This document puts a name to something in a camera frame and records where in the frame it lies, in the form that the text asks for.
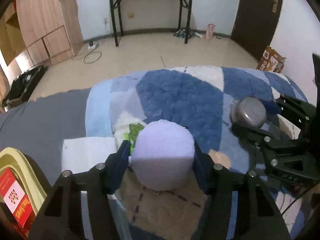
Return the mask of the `grey round puff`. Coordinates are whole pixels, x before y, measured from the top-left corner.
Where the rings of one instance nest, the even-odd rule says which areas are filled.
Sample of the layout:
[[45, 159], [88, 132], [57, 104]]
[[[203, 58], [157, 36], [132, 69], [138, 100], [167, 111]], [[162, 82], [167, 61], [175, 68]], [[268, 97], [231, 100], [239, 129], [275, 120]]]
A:
[[266, 119], [266, 108], [259, 99], [248, 96], [242, 100], [234, 100], [231, 107], [232, 123], [260, 128]]

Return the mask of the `red cigarette pack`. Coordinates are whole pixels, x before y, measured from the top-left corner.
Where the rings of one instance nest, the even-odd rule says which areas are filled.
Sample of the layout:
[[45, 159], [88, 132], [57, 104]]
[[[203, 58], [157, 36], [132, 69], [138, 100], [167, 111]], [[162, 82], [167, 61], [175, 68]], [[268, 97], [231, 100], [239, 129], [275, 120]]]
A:
[[23, 230], [29, 231], [35, 219], [35, 213], [29, 197], [8, 167], [1, 174], [1, 197], [18, 225]]

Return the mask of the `lavender powder puff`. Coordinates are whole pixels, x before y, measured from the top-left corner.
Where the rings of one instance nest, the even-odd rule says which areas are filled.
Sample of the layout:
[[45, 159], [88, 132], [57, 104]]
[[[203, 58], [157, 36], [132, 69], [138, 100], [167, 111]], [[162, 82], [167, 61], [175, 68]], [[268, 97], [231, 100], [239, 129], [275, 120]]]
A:
[[131, 164], [141, 184], [155, 191], [167, 191], [185, 183], [194, 158], [194, 138], [188, 129], [158, 120], [139, 132]]

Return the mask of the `blue white patchwork rug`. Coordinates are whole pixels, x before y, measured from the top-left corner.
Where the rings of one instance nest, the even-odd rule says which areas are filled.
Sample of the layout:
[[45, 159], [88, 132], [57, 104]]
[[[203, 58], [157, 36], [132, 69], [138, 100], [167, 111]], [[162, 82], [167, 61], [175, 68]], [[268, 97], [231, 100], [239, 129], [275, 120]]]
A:
[[[231, 133], [231, 104], [246, 96], [270, 101], [281, 94], [306, 99], [289, 77], [254, 69], [200, 66], [133, 73], [93, 86], [86, 134], [112, 137], [120, 144], [133, 137], [131, 127], [167, 120], [188, 127], [204, 152], [225, 154], [234, 172], [244, 173], [250, 165], [261, 170], [261, 156], [253, 158]], [[208, 204], [195, 178], [157, 196], [144, 191], [131, 171], [111, 202], [122, 239], [198, 239]]]

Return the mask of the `yellow plastic basin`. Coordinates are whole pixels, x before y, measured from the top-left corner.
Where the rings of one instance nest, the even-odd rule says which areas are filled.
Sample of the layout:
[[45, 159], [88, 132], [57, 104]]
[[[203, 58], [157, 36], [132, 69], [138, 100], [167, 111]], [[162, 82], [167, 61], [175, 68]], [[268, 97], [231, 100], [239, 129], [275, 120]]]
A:
[[10, 170], [29, 198], [33, 212], [37, 215], [52, 189], [48, 179], [35, 161], [19, 150], [7, 147], [1, 151], [1, 175]]

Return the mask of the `grey bed sheet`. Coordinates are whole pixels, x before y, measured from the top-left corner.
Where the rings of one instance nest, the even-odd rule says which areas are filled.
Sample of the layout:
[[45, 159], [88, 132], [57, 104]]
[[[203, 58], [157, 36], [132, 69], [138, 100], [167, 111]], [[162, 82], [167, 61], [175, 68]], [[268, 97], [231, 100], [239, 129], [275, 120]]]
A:
[[53, 185], [61, 174], [65, 139], [86, 135], [89, 89], [57, 93], [28, 101], [1, 114], [1, 149], [12, 147], [30, 156]]

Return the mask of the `black open case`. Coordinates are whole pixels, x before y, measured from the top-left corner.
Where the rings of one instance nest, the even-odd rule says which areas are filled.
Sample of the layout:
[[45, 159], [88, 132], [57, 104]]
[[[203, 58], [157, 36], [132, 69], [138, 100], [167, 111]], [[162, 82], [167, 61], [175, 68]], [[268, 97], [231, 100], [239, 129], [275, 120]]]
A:
[[2, 101], [5, 111], [27, 102], [36, 86], [48, 70], [44, 64], [39, 64], [20, 74], [11, 85], [11, 89]]

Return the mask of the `pink bag on floor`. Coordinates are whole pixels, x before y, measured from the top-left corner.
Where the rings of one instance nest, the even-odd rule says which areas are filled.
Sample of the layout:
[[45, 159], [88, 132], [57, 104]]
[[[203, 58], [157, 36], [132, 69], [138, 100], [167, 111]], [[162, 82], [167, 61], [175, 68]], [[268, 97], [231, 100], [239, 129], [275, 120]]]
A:
[[207, 30], [206, 30], [206, 33], [205, 33], [205, 36], [204, 36], [204, 39], [206, 41], [209, 41], [214, 37], [214, 28], [215, 28], [214, 24], [212, 24], [212, 23], [208, 24]]

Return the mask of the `dark brown door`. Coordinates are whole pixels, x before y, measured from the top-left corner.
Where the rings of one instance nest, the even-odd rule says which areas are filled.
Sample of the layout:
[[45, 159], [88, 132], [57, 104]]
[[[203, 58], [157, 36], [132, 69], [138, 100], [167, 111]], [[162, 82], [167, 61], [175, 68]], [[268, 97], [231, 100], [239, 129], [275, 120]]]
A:
[[259, 60], [270, 45], [283, 0], [240, 0], [231, 39]]

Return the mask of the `wooden wardrobe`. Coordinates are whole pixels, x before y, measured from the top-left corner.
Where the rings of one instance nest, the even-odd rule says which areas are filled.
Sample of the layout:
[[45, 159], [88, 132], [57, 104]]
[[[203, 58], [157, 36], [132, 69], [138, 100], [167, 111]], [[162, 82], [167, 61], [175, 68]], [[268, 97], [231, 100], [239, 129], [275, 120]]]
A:
[[1, 54], [6, 64], [26, 53], [32, 65], [53, 65], [81, 50], [76, 0], [4, 0], [1, 6]]

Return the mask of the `printed cardboard box by wall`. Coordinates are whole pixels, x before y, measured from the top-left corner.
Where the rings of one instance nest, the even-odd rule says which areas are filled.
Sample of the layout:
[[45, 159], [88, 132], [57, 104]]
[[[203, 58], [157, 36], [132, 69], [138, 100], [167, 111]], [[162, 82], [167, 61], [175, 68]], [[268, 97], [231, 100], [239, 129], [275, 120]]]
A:
[[258, 63], [257, 70], [281, 73], [284, 68], [285, 61], [285, 57], [282, 57], [271, 46], [267, 46]]

